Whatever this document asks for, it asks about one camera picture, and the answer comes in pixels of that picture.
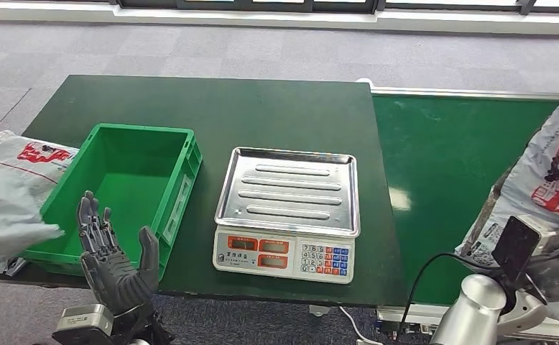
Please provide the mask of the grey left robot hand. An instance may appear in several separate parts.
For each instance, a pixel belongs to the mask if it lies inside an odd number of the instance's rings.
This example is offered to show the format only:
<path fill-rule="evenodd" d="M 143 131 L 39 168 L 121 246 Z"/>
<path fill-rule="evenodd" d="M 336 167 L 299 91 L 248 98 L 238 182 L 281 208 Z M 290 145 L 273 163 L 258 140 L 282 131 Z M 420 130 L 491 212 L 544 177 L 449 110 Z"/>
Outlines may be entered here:
<path fill-rule="evenodd" d="M 148 303 L 157 292 L 160 244 L 150 227 L 143 226 L 138 231 L 141 256 L 135 267 L 116 237 L 111 209 L 99 213 L 98 207 L 98 199 L 87 190 L 76 208 L 83 248 L 80 264 L 97 301 L 117 315 Z"/>

